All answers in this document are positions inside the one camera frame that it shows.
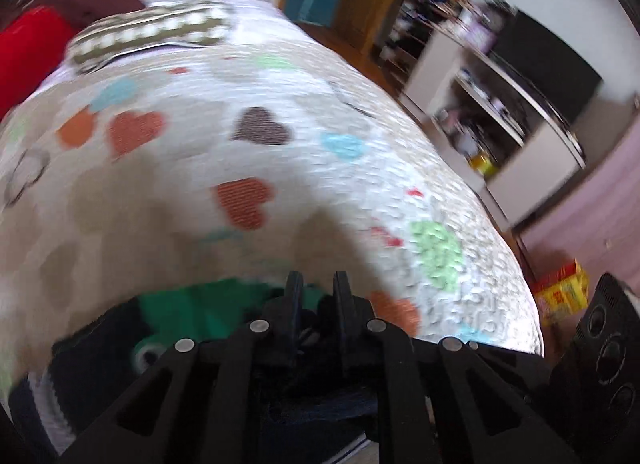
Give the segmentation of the yellow red box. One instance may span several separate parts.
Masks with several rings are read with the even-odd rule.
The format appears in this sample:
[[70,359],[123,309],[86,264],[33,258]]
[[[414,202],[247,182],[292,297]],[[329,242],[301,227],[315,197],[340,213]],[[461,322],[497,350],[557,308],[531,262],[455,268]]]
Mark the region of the yellow red box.
[[536,282],[533,295],[541,323],[554,325],[588,307],[589,277],[574,259]]

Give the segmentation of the heart patterned quilt bedspread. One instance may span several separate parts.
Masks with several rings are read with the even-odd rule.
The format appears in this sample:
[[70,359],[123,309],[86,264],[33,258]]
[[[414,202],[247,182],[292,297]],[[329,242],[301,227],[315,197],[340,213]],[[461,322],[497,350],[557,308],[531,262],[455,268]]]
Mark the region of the heart patterned quilt bedspread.
[[132,296],[334,273],[427,341],[542,354],[532,294],[473,191],[390,97],[267,4],[224,39],[90,73],[1,118],[1,386]]

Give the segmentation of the yellow container on shelf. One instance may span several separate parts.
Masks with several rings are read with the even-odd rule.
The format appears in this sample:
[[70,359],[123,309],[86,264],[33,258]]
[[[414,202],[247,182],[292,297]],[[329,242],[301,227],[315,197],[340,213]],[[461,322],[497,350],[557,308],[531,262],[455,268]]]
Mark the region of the yellow container on shelf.
[[468,163],[470,168],[484,179],[493,177],[499,169],[491,155],[484,151],[469,158]]

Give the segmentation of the white shelf unit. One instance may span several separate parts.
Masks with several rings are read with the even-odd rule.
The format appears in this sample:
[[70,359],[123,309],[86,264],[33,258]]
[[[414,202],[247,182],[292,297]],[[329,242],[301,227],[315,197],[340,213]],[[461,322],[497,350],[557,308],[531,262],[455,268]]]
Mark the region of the white shelf unit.
[[[582,147],[559,114],[480,50],[436,31],[399,101],[502,230],[525,221],[585,169]],[[495,160],[489,179],[468,163]]]

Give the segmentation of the black television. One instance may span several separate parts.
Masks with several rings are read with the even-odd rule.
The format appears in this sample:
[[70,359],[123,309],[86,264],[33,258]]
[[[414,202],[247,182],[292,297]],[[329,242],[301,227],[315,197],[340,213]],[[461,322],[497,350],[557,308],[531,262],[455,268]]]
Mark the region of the black television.
[[489,57],[544,99],[567,125],[576,121],[602,82],[576,50],[521,10],[506,21]]

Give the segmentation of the olive white patterned pillow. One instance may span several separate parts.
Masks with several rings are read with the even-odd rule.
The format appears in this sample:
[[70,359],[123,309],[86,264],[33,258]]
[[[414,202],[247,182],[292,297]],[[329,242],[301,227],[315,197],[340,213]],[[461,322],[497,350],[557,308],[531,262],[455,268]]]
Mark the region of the olive white patterned pillow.
[[160,4],[100,19],[67,44],[65,61],[78,73],[120,56],[163,46],[217,45],[231,35],[235,9],[225,0]]

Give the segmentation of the cluttered shoe rack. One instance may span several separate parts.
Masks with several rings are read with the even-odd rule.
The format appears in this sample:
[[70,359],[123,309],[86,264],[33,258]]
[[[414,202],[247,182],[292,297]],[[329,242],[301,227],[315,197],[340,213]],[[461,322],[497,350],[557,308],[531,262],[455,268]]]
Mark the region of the cluttered shoe rack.
[[399,95],[436,31],[465,36],[478,18],[472,0],[395,0],[373,48],[390,94]]

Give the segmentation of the red bolster cushion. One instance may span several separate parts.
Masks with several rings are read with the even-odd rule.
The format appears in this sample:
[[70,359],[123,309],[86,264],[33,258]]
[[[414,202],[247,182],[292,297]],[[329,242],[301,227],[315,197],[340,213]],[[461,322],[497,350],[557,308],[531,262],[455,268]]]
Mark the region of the red bolster cushion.
[[55,9],[38,6],[26,10],[1,32],[1,117],[24,102],[58,68],[67,43],[79,31]]

